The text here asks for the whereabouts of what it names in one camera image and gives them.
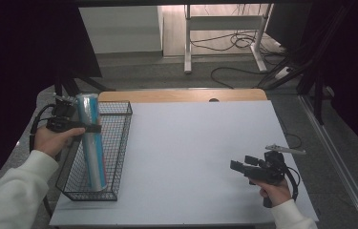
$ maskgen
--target blue can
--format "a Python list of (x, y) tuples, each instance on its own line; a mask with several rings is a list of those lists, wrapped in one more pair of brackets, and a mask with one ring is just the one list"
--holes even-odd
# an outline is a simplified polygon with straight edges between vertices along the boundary
[[(77, 109), (81, 122), (100, 125), (97, 94), (78, 94)], [(107, 187), (101, 133), (85, 133), (82, 137), (83, 154), (88, 173), (88, 185), (92, 191)]]

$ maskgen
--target metal frame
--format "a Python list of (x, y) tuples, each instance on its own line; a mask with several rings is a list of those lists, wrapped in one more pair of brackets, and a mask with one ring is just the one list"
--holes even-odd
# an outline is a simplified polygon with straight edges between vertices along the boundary
[(338, 173), (348, 194), (350, 195), (354, 206), (357, 208), (358, 211), (358, 184), (348, 170), (347, 165), (342, 160), (336, 146), (334, 145), (329, 134), (327, 133), (325, 126), (317, 120), (315, 114), (312, 112), (313, 108), (307, 95), (300, 95), (299, 98), (301, 103), (303, 104), (307, 116), (309, 117), (310, 122), (312, 123), (313, 128), (315, 129), (318, 137), (320, 138), (322, 144), (325, 147), (330, 161), (332, 162), (336, 172)]
[(268, 4), (263, 16), (194, 16), (191, 17), (191, 5), (186, 5), (185, 13), (185, 52), (184, 72), (191, 73), (191, 31), (233, 31), (233, 30), (255, 30), (258, 31), (256, 42), (250, 49), (255, 57), (260, 72), (267, 72), (260, 53), (260, 44), (268, 20), (272, 4)]

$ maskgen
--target floor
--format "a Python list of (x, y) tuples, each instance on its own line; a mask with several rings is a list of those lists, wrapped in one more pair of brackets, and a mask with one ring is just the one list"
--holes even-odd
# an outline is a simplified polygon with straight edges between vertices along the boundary
[[(236, 9), (237, 6), (235, 8), (231, 7), (226, 13), (229, 12), (230, 14)], [(177, 8), (177, 11), (179, 11), (178, 15), (184, 14), (183, 10), (179, 8)], [(210, 6), (200, 6), (198, 11), (198, 13), (213, 13)], [(276, 48), (274, 41), (269, 38), (266, 40)], [(244, 50), (234, 51), (238, 53), (216, 55), (215, 52), (212, 53), (209, 50), (195, 52), (196, 49), (193, 49), (199, 56), (193, 59), (194, 70), (192, 74), (185, 74), (183, 72), (183, 58), (178, 53), (183, 50), (183, 46), (171, 48), (171, 51), (167, 51), (166, 48), (166, 56), (164, 57), (146, 55), (110, 57), (101, 55), (98, 57), (98, 63), (103, 78), (97, 79), (97, 81), (122, 91), (165, 88), (223, 88), (223, 85), (217, 84), (210, 78), (210, 74), (214, 69), (218, 67), (233, 67), (252, 72), (257, 71), (252, 56), (239, 54), (239, 52), (243, 53)], [(278, 63), (280, 60), (280, 56), (270, 59), (274, 63)], [(273, 67), (267, 62), (266, 65), (270, 68)], [(262, 76), (258, 74), (235, 73), (231, 71), (220, 72), (217, 76), (220, 80), (236, 88), (251, 88), (262, 79)], [(324, 145), (314, 131), (302, 106), (300, 97), (295, 93), (295, 86), (298, 80), (298, 78), (291, 80), (276, 90), (267, 91), (266, 93), (268, 99), (272, 101), (279, 120), (282, 123), (289, 146), (295, 146), (297, 149), (304, 149), (309, 152), (308, 156), (294, 156), (294, 159), (319, 217), (318, 228), (356, 229), (358, 228), (357, 209), (348, 195), (345, 184), (337, 174), (334, 165), (330, 162)], [(84, 82), (77, 81), (77, 83), (84, 92), (97, 92), (95, 88)], [(37, 97), (37, 111), (45, 104), (53, 101), (52, 93), (53, 88), (49, 88)], [(330, 100), (324, 100), (323, 118), (329, 135), (358, 184), (358, 137), (332, 109)], [(30, 127), (26, 128), (26, 132), (21, 137), (19, 144), (14, 148), (0, 176), (10, 167), (19, 166), (27, 158), (29, 129)], [(56, 176), (57, 174), (50, 180), (50, 187), (52, 188), (48, 194), (52, 208), (54, 208), (59, 196), (59, 191), (55, 188)], [(51, 228), (48, 226), (49, 220), (48, 214), (41, 205), (32, 228)], [(257, 225), (256, 228), (268, 229), (275, 228), (275, 226), (274, 224)]]

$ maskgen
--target black wire basket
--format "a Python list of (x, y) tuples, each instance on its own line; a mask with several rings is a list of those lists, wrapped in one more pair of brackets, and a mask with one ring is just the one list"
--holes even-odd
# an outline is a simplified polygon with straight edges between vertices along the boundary
[(98, 103), (101, 122), (104, 164), (107, 187), (94, 192), (88, 186), (88, 174), (80, 142), (77, 151), (66, 155), (56, 187), (73, 201), (117, 201), (125, 150), (131, 124), (130, 102)]

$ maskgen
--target white table surface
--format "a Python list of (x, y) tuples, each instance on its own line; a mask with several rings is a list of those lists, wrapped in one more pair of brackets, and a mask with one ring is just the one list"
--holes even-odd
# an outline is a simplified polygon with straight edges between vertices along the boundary
[[(287, 147), (270, 101), (133, 103), (118, 201), (61, 195), (50, 225), (185, 226), (271, 222), (259, 188), (229, 168)], [(290, 154), (288, 167), (298, 171)], [(304, 182), (297, 205), (318, 220)]]

